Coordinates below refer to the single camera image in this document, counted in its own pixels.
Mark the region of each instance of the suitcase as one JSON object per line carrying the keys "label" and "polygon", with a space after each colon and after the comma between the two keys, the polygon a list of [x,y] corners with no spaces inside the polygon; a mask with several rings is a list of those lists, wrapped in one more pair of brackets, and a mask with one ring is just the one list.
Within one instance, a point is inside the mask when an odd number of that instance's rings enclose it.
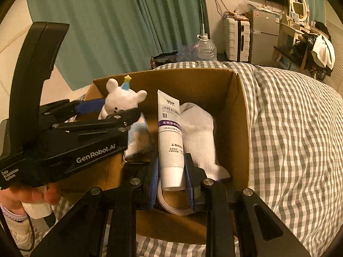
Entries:
{"label": "suitcase", "polygon": [[233,18],[224,19],[226,56],[230,61],[247,62],[250,46],[250,23]]}

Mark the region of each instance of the refrigerator door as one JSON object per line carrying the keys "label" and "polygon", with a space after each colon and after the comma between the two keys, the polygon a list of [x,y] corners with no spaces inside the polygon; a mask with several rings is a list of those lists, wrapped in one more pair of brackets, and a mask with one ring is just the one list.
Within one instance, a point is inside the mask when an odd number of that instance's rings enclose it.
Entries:
{"label": "refrigerator door", "polygon": [[270,34],[252,34],[250,43],[249,63],[258,66],[271,66],[274,46],[277,46],[278,36]]}
{"label": "refrigerator door", "polygon": [[273,13],[252,10],[252,31],[278,36],[280,21]]}

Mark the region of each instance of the white sock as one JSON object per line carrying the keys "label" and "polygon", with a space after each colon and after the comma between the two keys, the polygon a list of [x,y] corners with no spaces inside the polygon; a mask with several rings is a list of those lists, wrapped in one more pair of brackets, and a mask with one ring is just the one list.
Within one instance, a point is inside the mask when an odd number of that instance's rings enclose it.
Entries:
{"label": "white sock", "polygon": [[194,103],[180,106],[184,153],[190,153],[194,165],[205,170],[207,178],[215,181],[230,178],[219,165],[213,137],[213,117]]}

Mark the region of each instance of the screw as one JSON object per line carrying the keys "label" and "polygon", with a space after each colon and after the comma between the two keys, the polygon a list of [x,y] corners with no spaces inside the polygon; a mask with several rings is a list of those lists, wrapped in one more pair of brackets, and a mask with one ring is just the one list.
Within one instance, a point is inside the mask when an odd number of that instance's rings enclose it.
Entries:
{"label": "screw", "polygon": [[203,181],[204,185],[213,185],[214,184],[214,181],[212,179],[204,179]]}
{"label": "screw", "polygon": [[141,180],[138,179],[138,178],[132,178],[131,181],[130,181],[130,183],[131,183],[132,185],[139,185],[139,184],[141,183]]}
{"label": "screw", "polygon": [[101,192],[101,189],[98,188],[98,187],[94,187],[90,190],[90,193],[95,196],[95,195],[98,195],[99,193]]}
{"label": "screw", "polygon": [[250,188],[245,188],[243,189],[243,194],[246,196],[251,196],[253,195],[253,191]]}

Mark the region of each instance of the large plastic bottle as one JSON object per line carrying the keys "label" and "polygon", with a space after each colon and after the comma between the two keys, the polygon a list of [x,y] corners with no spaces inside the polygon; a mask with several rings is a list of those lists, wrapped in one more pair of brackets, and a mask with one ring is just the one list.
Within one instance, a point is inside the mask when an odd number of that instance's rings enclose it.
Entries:
{"label": "large plastic bottle", "polygon": [[217,47],[207,34],[198,35],[199,41],[195,44],[194,56],[198,61],[217,61]]}

